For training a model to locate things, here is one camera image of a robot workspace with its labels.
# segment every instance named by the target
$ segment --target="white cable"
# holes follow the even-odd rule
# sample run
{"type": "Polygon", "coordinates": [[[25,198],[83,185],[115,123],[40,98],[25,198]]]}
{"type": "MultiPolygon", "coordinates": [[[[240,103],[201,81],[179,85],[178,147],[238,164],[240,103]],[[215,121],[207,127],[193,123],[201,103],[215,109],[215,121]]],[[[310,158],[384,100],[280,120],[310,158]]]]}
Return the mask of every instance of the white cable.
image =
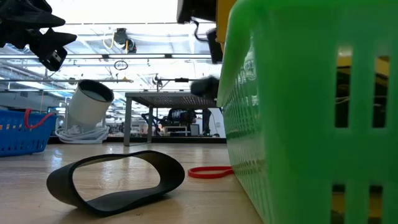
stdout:
{"type": "Polygon", "coordinates": [[[61,142],[68,144],[101,144],[108,137],[108,133],[109,127],[83,132],[76,125],[70,129],[58,128],[55,131],[61,142]]]}

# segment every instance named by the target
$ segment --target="ceiling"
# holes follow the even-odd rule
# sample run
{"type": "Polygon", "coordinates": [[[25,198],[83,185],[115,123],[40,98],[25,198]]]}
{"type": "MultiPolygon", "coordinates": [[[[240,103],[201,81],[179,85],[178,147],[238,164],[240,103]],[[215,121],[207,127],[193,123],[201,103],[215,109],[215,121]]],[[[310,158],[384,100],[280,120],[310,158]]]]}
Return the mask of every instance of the ceiling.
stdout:
{"type": "MultiPolygon", "coordinates": [[[[66,20],[67,24],[54,28],[78,36],[65,46],[69,58],[58,72],[46,69],[34,59],[29,50],[16,49],[7,44],[0,49],[0,78],[2,79],[93,79],[114,80],[104,83],[117,92],[115,101],[123,110],[125,91],[154,91],[153,79],[158,78],[202,78],[219,76],[221,65],[211,64],[208,44],[193,36],[195,24],[176,24],[178,0],[112,0],[98,4],[95,0],[47,0],[53,14],[66,20]],[[115,44],[111,48],[113,32],[126,28],[130,39],[137,47],[140,58],[124,58],[125,52],[115,44]],[[101,55],[118,54],[119,58],[104,60],[101,55]],[[158,58],[164,54],[176,54],[182,58],[158,58]],[[125,70],[117,70],[114,64],[123,60],[125,70]]],[[[198,34],[205,37],[207,30],[215,27],[208,21],[200,21],[198,34]]],[[[162,91],[189,90],[190,83],[169,82],[162,91]]],[[[47,89],[56,98],[71,97],[76,85],[69,83],[13,83],[13,89],[47,89]]]]}

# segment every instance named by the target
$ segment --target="black cable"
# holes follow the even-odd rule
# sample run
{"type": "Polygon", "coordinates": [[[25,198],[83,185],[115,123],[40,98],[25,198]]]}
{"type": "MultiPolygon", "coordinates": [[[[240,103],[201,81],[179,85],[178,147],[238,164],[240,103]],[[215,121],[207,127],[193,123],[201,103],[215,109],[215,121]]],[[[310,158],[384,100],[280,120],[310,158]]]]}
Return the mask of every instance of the black cable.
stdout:
{"type": "Polygon", "coordinates": [[[209,42],[208,39],[202,39],[202,38],[200,38],[200,37],[198,36],[199,22],[198,22],[198,21],[194,21],[194,20],[192,20],[192,22],[193,22],[194,24],[197,25],[197,28],[195,29],[195,32],[193,33],[193,35],[195,36],[195,38],[196,38],[197,40],[199,40],[200,42],[209,42]]]}

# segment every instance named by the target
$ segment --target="green plastic basket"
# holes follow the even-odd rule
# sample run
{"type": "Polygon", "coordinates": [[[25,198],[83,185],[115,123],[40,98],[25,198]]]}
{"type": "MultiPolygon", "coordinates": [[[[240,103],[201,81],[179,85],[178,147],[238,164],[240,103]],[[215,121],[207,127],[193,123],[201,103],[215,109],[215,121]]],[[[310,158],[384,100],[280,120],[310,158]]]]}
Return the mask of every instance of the green plastic basket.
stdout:
{"type": "Polygon", "coordinates": [[[398,1],[239,0],[231,10],[218,106],[234,171],[264,223],[398,223],[398,1]],[[352,49],[349,125],[335,127],[336,65],[352,49]],[[375,61],[390,56],[386,127],[375,129],[375,61]]]}

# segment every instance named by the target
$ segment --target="table leg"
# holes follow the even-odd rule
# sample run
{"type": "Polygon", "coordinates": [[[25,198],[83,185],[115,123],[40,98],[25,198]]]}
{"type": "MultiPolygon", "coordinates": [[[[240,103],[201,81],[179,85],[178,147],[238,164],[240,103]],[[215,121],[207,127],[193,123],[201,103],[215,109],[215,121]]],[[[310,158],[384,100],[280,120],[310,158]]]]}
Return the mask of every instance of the table leg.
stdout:
{"type": "Polygon", "coordinates": [[[130,146],[130,131],[131,131],[131,98],[126,98],[126,115],[124,116],[124,146],[130,146]]]}
{"type": "Polygon", "coordinates": [[[152,122],[154,120],[154,107],[149,106],[149,120],[148,120],[148,138],[147,142],[151,143],[152,142],[152,122]]]}

